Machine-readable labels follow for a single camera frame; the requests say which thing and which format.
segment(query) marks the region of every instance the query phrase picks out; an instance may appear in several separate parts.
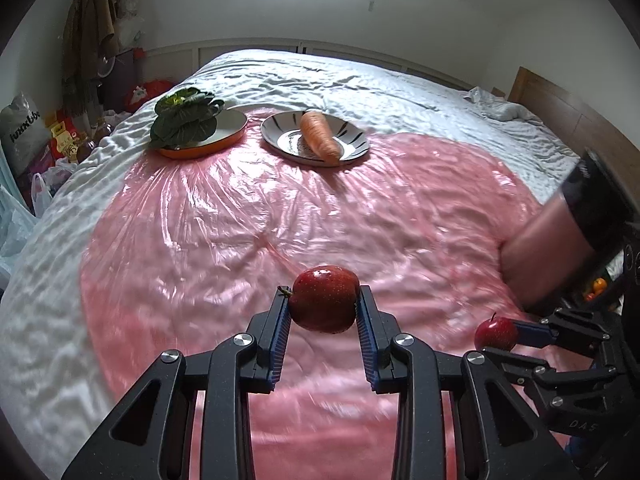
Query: apple stem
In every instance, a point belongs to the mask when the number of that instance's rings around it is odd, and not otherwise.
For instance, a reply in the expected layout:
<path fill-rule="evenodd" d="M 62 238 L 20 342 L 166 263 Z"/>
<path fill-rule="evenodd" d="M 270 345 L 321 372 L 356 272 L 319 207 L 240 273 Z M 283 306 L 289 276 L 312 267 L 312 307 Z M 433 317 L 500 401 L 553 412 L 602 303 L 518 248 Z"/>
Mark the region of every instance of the apple stem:
<path fill-rule="evenodd" d="M 290 298 L 293 295 L 293 292 L 291 292 L 290 290 L 287 290 L 283 286 L 278 286 L 278 291 L 284 294 L 287 298 Z"/>

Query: pink plastic sheet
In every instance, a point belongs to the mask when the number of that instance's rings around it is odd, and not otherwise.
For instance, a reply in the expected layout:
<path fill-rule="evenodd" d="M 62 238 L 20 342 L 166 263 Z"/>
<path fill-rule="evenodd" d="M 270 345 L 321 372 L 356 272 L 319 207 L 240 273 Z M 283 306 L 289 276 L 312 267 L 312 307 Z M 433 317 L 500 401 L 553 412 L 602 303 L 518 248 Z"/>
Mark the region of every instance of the pink plastic sheet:
<path fill-rule="evenodd" d="M 503 163 L 444 139 L 372 134 L 360 164 L 302 168 L 260 140 L 270 113 L 252 112 L 245 138 L 208 158 L 143 154 L 100 218 L 82 305 L 116 398 L 162 350 L 214 348 L 267 310 L 277 285 L 320 264 L 352 269 L 381 310 L 436 350 L 472 349 L 494 312 L 522 317 L 498 248 L 540 206 Z M 584 366 L 557 350 L 536 355 Z M 388 480 L 396 410 L 395 396 L 371 392 L 354 327 L 292 326 L 276 391 L 250 401 L 257 479 Z M 452 451 L 447 422 L 450 478 Z"/>

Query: white striped plate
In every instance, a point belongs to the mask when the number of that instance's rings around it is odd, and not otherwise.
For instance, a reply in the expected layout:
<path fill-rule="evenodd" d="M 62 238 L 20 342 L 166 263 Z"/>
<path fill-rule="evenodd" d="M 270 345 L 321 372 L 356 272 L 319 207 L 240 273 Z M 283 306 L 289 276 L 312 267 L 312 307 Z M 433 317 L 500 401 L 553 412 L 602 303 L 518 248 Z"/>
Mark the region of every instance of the white striped plate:
<path fill-rule="evenodd" d="M 281 112 L 264 120 L 260 130 L 262 138 L 282 153 L 285 158 L 308 166 L 327 166 L 302 138 L 300 119 L 303 112 Z M 369 141 L 363 130 L 349 121 L 324 115 L 335 140 L 340 144 L 340 165 L 351 164 L 369 151 Z"/>

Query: plate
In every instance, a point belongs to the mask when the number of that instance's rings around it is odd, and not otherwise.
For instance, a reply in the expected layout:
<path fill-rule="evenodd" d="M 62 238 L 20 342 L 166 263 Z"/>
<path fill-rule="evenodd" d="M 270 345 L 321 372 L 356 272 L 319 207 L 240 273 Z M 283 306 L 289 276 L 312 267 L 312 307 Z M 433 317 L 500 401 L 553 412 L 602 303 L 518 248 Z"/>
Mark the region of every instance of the plate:
<path fill-rule="evenodd" d="M 308 166 L 329 167 L 330 164 L 312 152 L 302 138 L 302 114 L 303 112 L 281 112 L 266 118 L 260 127 L 262 138 L 290 160 Z M 342 150 L 341 166 L 351 164 L 369 151 L 369 141 L 362 129 L 338 117 L 327 114 L 324 116 Z"/>
<path fill-rule="evenodd" d="M 217 119 L 218 127 L 208 139 L 201 142 L 190 142 L 179 148 L 160 148 L 158 152 L 169 158 L 180 160 L 199 158 L 224 150 L 238 142 L 244 135 L 246 115 L 241 111 L 222 110 Z"/>

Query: hanging towel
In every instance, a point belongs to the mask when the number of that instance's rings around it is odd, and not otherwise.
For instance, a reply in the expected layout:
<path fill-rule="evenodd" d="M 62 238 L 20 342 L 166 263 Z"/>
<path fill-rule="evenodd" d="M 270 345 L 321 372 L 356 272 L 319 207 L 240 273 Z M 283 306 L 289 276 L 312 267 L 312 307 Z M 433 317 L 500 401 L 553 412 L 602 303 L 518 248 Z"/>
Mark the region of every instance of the hanging towel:
<path fill-rule="evenodd" d="M 82 114 L 91 100 L 88 82 L 98 60 L 118 53 L 113 0 L 73 0 L 63 34 L 62 88 L 65 110 Z"/>

